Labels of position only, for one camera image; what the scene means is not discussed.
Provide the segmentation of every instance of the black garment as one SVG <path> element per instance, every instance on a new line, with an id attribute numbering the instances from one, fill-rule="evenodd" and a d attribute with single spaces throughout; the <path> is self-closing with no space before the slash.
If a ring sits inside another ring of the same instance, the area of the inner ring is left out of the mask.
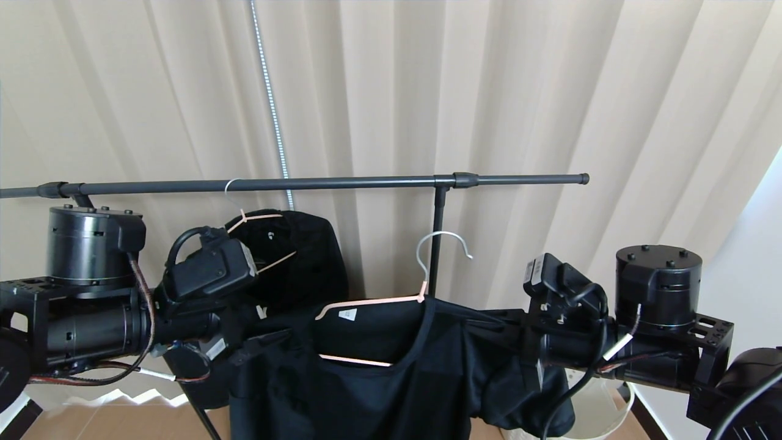
<path id="1" fill-rule="evenodd" d="M 426 298 L 362 305 L 355 314 L 333 309 L 314 321 L 320 309 L 264 319 L 253 329 L 259 336 L 233 354 L 233 438 L 466 440 L 470 417 L 538 435 L 567 391 L 562 368 L 547 369 L 543 392 L 532 391 L 515 350 L 479 336 L 473 324 L 495 319 L 469 308 Z M 549 434 L 563 435 L 574 421 L 568 404 Z"/>
<path id="2" fill-rule="evenodd" d="M 251 220 L 231 232 L 253 254 L 257 268 L 293 251 L 296 255 L 261 272 L 245 291 L 267 307 L 269 316 L 299 307 L 345 301 L 347 274 L 334 229 L 328 220 L 304 212 L 263 209 L 247 214 L 282 217 Z M 230 229 L 241 217 L 225 225 Z"/>

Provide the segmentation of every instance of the trash can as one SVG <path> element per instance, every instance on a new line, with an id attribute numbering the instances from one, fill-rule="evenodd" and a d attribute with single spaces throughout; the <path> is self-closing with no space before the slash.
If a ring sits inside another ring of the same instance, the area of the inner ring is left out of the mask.
<path id="1" fill-rule="evenodd" d="M 568 382 L 572 387 L 583 373 L 568 370 Z M 621 380 L 600 379 L 595 377 L 586 387 L 572 398 L 576 413 L 573 425 L 561 440 L 603 440 L 616 431 L 625 421 L 635 402 L 635 390 Z M 534 440 L 537 437 L 521 429 L 502 431 L 505 440 Z"/>

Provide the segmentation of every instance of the clothes hanger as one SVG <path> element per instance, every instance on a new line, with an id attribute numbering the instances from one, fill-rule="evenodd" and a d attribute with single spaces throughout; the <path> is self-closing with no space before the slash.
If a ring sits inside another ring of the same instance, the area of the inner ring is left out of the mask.
<path id="1" fill-rule="evenodd" d="M 250 220 L 259 220 L 261 218 L 273 218 L 273 217 L 282 217 L 281 214 L 268 214 L 268 215 L 254 215 L 252 217 L 247 217 L 247 215 L 244 213 L 244 209 L 242 209 L 242 206 L 236 203 L 230 196 L 228 195 L 228 187 L 237 180 L 241 179 L 231 179 L 228 181 L 228 183 L 225 184 L 225 189 L 223 190 L 223 193 L 225 193 L 225 198 L 228 199 L 229 202 L 233 203 L 237 208 L 239 208 L 239 212 L 242 213 L 242 218 L 236 222 L 231 228 L 228 230 L 228 233 L 230 234 L 234 229 L 238 228 L 239 225 L 242 225 L 244 223 L 249 222 Z"/>
<path id="2" fill-rule="evenodd" d="M 421 266 L 421 269 L 424 269 L 424 281 L 421 283 L 421 289 L 418 291 L 418 294 L 411 297 L 398 297 L 398 298 L 380 298 L 380 299 L 365 299 L 365 300 L 359 300 L 359 301 L 343 301 L 343 302 L 335 302 L 333 304 L 326 305 L 323 310 L 321 310 L 321 313 L 315 317 L 315 320 L 322 319 L 326 312 L 331 310 L 332 308 L 337 307 L 348 307 L 351 305 L 369 305 L 369 304 L 390 304 L 394 302 L 404 302 L 404 301 L 417 301 L 419 303 L 424 302 L 424 294 L 426 292 L 426 287 L 429 284 L 429 268 L 426 267 L 424 262 L 421 260 L 421 245 L 428 240 L 429 238 L 445 234 L 450 236 L 455 236 L 456 238 L 461 241 L 461 247 L 465 251 L 465 256 L 467 258 L 470 258 L 472 260 L 472 255 L 470 255 L 468 249 L 467 249 L 467 243 L 465 242 L 465 239 L 461 238 L 456 233 L 452 233 L 449 231 L 436 231 L 434 233 L 430 233 L 425 235 L 421 240 L 418 242 L 418 246 L 415 248 L 415 259 L 418 261 L 418 265 Z M 391 366 L 392 364 L 388 362 L 378 362 L 378 361 L 370 361 L 366 359 L 355 359 L 355 358 L 343 358 L 341 356 L 332 356 L 332 355 L 319 355 L 323 359 L 332 360 L 332 361 L 340 361 L 340 362 L 349 362 L 349 363 L 358 363 L 362 365 L 370 365 L 370 366 Z"/>
<path id="3" fill-rule="evenodd" d="M 231 228 L 228 230 L 229 234 L 231 233 L 231 231 L 233 231 L 234 229 L 238 228 L 239 225 L 247 223 L 247 222 L 249 222 L 251 220 L 260 220 L 262 218 L 282 217 L 282 214 L 253 215 L 252 217 L 247 217 L 247 215 L 244 212 L 244 209 L 242 209 L 242 206 L 240 204 L 236 203 L 236 200 L 233 200 L 228 195 L 228 187 L 233 182 L 236 182 L 237 180 L 241 180 L 241 179 L 231 179 L 231 180 L 229 180 L 228 183 L 225 184 L 225 189 L 223 189 L 223 193 L 225 193 L 225 198 L 228 199 L 229 202 L 233 203 L 237 208 L 239 208 L 239 212 L 242 213 L 242 218 L 238 222 L 236 222 L 236 224 L 231 226 Z M 271 263 L 270 265 L 265 266 L 263 269 L 258 270 L 256 273 L 261 273 L 264 270 L 269 270 L 269 269 L 275 267 L 276 265 L 282 263 L 283 261 L 287 260 L 288 258 L 291 258 L 293 255 L 296 255 L 296 251 L 293 251 L 290 254 L 287 254 L 285 257 L 282 257 L 279 260 Z"/>

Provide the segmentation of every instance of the black baseboard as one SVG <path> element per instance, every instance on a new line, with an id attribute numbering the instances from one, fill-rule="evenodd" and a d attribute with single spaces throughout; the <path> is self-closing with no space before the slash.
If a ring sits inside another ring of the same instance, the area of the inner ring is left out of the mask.
<path id="1" fill-rule="evenodd" d="M 20 440 L 41 413 L 43 409 L 37 403 L 28 401 L 5 430 L 0 432 L 0 440 Z"/>
<path id="2" fill-rule="evenodd" d="M 654 417 L 649 413 L 646 405 L 644 405 L 640 399 L 635 399 L 633 403 L 633 415 L 638 419 L 640 426 L 646 431 L 650 440 L 668 440 L 665 433 L 662 432 L 660 425 L 657 424 Z"/>

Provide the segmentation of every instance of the beige curtain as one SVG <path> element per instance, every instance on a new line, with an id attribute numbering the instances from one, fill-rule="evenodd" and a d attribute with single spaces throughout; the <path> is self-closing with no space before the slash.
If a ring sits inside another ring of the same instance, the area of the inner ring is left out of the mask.
<path id="1" fill-rule="evenodd" d="M 475 260 L 443 239 L 438 296 L 463 305 L 525 306 L 522 271 L 543 251 L 609 292 L 620 247 L 670 243 L 708 261 L 782 144 L 779 2 L 256 9 L 292 177 L 591 174 L 449 192 L 445 229 Z M 0 2 L 0 81 L 2 187 L 280 177 L 248 2 Z M 416 291 L 430 189 L 293 197 L 334 224 L 355 294 Z M 282 192 L 235 199 L 287 207 Z M 94 202 L 145 214 L 151 282 L 180 232 L 236 215 L 221 194 Z M 2 201 L 3 279 L 42 273 L 54 203 Z M 176 395 L 167 385 L 120 388 Z"/>

